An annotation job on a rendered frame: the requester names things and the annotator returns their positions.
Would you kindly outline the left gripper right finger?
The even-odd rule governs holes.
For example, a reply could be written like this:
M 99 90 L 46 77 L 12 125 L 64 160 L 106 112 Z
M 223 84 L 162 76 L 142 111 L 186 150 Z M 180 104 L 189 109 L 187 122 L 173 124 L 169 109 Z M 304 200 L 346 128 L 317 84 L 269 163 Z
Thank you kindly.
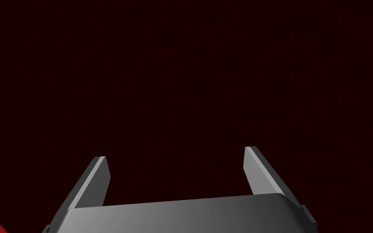
M 301 207 L 295 195 L 257 147 L 248 146 L 245 148 L 243 169 L 252 194 L 279 193 L 297 207 Z

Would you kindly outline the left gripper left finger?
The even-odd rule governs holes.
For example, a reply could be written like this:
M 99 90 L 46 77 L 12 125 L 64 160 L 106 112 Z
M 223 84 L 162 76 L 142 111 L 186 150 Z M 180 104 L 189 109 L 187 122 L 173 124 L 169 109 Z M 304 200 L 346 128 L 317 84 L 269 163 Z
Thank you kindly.
M 70 209 L 102 206 L 109 182 L 110 170 L 106 157 L 95 157 L 72 188 L 58 212 L 65 214 Z

